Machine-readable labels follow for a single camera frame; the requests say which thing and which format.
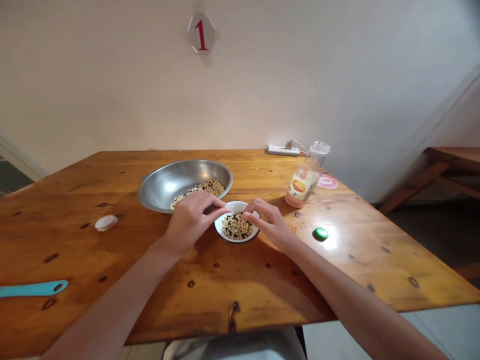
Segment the metal bowl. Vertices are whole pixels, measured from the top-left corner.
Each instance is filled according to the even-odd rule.
[[[161,167],[147,175],[137,190],[140,203],[159,213],[173,213],[170,204],[178,195],[185,195],[195,185],[208,180],[218,180],[225,188],[219,196],[229,192],[234,181],[225,165],[211,160],[184,160]]]

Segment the bottle cap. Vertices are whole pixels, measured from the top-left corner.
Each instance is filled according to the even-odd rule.
[[[323,227],[317,227],[313,231],[313,236],[315,239],[320,240],[321,242],[325,241],[329,237],[329,233]]]
[[[99,219],[95,223],[95,229],[98,231],[105,231],[110,228],[113,228],[119,219],[115,215],[107,215]]]
[[[310,145],[310,152],[317,155],[327,155],[330,152],[330,145],[317,140]]]

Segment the red number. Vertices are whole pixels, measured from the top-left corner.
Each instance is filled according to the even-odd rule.
[[[200,33],[200,48],[198,50],[208,51],[208,49],[205,47],[204,24],[202,23],[202,20],[198,22],[198,24],[195,26],[195,29],[198,29],[198,32]]]

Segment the green bottle cap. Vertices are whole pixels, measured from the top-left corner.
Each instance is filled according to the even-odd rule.
[[[315,239],[320,240],[322,242],[329,237],[329,233],[323,227],[317,227],[313,231],[313,236],[315,237]]]

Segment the power strip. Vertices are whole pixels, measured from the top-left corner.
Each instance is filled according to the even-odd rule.
[[[299,156],[300,150],[298,147],[287,149],[285,146],[268,145],[268,153],[275,155]]]

